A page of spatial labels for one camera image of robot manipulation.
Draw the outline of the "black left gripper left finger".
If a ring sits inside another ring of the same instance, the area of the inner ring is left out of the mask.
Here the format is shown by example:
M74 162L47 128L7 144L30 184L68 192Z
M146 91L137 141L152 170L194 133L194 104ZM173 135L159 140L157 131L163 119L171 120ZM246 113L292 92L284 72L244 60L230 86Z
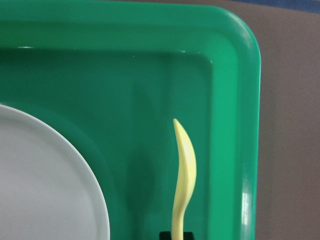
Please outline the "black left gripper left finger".
M159 240L172 240L172 235L170 231L161 231L159 233Z

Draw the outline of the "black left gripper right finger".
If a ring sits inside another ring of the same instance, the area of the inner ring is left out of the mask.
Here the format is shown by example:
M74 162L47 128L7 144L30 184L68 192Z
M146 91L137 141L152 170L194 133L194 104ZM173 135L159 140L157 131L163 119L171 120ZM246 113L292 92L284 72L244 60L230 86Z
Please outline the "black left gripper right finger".
M184 231L183 240L195 240L194 234L191 231Z

